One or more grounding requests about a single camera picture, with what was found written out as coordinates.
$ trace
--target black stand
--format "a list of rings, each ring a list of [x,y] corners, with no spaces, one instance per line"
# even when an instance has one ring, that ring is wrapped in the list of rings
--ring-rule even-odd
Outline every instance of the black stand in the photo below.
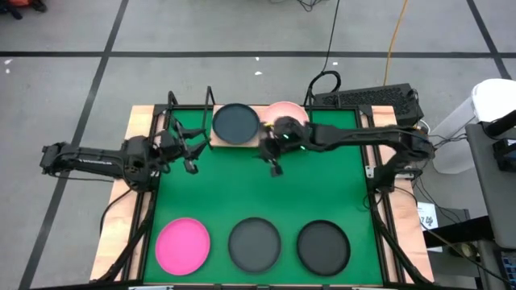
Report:
[[[488,216],[477,217],[465,222],[439,227],[433,229],[432,233],[437,234],[450,243],[474,242],[481,239],[494,240],[491,221]],[[425,238],[427,248],[446,245],[443,241],[428,233],[427,230],[423,232],[423,237]]]

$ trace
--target round plate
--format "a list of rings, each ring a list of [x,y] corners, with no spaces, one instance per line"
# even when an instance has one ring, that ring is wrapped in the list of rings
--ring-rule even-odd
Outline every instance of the round plate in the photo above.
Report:
[[[188,275],[206,261],[210,235],[204,225],[189,217],[170,222],[158,236],[156,259],[167,273]]]
[[[258,114],[250,106],[228,104],[218,109],[213,117],[215,134],[229,144],[239,145],[250,141],[260,128]]]
[[[262,114],[261,120],[273,124],[276,119],[284,116],[295,118],[301,125],[305,125],[305,122],[310,120],[303,107],[290,101],[279,101],[268,106]]]
[[[336,224],[313,221],[298,235],[298,255],[308,270],[321,276],[333,276],[346,267],[351,248],[346,234]]]
[[[263,218],[250,217],[239,222],[229,237],[229,255],[240,269],[259,273],[274,265],[281,253],[276,227]]]

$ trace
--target pink plate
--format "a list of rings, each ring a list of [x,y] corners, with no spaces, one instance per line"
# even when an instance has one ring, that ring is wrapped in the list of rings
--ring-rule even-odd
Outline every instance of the pink plate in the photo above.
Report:
[[[261,115],[261,121],[266,123],[274,123],[276,119],[284,116],[289,116],[298,120],[301,125],[308,122],[308,114],[305,109],[298,104],[294,104],[290,101],[279,101],[270,105],[265,109]]]
[[[210,235],[206,227],[193,218],[171,221],[158,236],[156,259],[167,273],[188,275],[206,261],[210,252]]]

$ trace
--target gray floor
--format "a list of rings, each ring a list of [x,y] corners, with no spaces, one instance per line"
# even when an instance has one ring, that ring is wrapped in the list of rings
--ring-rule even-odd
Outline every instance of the gray floor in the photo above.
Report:
[[[56,186],[56,180],[40,174],[40,149],[71,141],[121,0],[46,3],[47,13],[22,10],[21,21],[0,15],[2,289],[19,287]],[[386,52],[402,3],[342,0],[332,51]],[[475,3],[497,50],[516,52],[516,2]],[[296,52],[327,49],[335,4],[321,2],[306,13],[293,0],[129,0],[113,52],[229,52],[228,57],[109,58],[81,145],[118,147],[131,106],[162,103],[169,89],[183,104],[200,103],[207,85],[221,103],[301,102],[324,59]],[[259,58],[237,53],[246,51],[256,56],[263,51],[289,53]],[[395,51],[442,53],[441,58],[395,58],[389,71],[390,84],[409,82],[418,89],[432,127],[466,99],[475,84],[500,77],[492,57],[448,58],[447,52],[471,52],[472,57],[490,52],[466,0],[411,0]],[[15,57],[16,52],[26,53]],[[83,57],[44,52],[77,52]],[[330,58],[328,68],[343,77],[341,89],[381,85],[385,58],[360,56]],[[504,59],[503,64],[516,76],[516,60]],[[316,91],[331,85],[331,80],[321,81]],[[440,205],[469,209],[473,217],[485,214],[473,170],[443,176],[429,165],[423,179]],[[109,184],[68,182],[32,287],[88,281],[109,192]],[[438,280],[463,284],[445,276]]]

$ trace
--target paper sheet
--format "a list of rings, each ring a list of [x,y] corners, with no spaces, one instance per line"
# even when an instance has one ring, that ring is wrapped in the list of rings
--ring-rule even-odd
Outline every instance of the paper sheet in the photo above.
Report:
[[[421,223],[425,225],[428,230],[435,229],[439,227],[437,223],[437,214],[435,213],[435,205],[426,202],[418,202],[418,214],[419,220]],[[443,248],[441,246],[429,248],[429,251],[436,251],[439,253],[443,252]]]

